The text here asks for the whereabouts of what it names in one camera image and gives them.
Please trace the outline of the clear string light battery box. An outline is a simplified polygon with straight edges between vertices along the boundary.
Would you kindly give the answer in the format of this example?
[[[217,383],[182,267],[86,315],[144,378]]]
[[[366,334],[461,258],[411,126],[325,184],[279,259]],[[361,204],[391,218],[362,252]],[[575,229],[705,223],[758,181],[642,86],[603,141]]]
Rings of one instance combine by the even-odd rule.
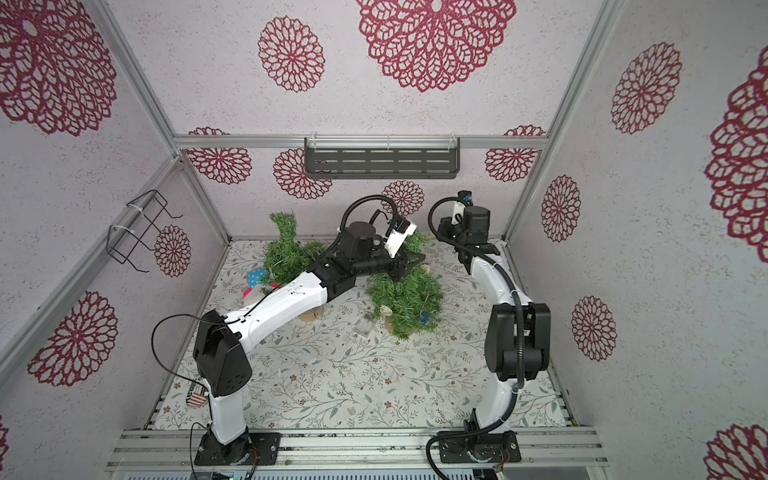
[[[373,318],[363,317],[353,325],[353,333],[362,338],[368,338],[375,330],[377,321]]]

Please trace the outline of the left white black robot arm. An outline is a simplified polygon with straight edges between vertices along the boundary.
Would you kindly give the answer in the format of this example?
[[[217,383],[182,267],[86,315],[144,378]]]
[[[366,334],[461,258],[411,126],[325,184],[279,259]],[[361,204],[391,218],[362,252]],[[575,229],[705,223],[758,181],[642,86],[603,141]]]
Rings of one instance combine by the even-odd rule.
[[[255,303],[221,315],[210,311],[199,323],[193,358],[208,390],[208,436],[229,447],[245,438],[242,389],[252,376],[247,354],[269,334],[355,286],[360,277],[385,274],[398,281],[424,259],[407,248],[417,226],[398,217],[385,236],[373,224],[353,222],[306,270]]]

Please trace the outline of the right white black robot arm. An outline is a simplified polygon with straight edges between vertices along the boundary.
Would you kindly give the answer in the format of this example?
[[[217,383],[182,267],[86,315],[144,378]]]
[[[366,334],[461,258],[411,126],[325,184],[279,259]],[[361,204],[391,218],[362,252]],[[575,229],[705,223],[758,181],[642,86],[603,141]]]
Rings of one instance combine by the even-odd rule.
[[[431,209],[444,203],[452,205],[452,215],[429,228],[454,248],[459,262],[492,302],[484,341],[491,379],[472,420],[474,430],[493,433],[512,415],[526,382],[548,368],[551,316],[546,305],[533,302],[516,284],[500,250],[488,240],[490,211],[457,196],[443,198]]]

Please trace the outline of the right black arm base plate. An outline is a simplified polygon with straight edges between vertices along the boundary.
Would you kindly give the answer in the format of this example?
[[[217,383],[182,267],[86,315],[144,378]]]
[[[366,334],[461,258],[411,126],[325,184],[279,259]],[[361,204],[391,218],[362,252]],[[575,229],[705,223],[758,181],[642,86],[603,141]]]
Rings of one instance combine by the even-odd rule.
[[[519,463],[522,460],[517,436],[512,430],[473,437],[440,439],[438,452],[440,461],[445,464],[506,464]]]

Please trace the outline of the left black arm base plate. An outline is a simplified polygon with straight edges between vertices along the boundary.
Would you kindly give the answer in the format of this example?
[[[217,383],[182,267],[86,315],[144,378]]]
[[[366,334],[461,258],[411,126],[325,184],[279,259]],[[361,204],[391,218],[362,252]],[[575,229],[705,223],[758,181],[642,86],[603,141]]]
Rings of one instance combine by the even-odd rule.
[[[280,433],[245,431],[229,444],[221,443],[211,431],[200,442],[193,460],[195,466],[271,466],[277,461]]]

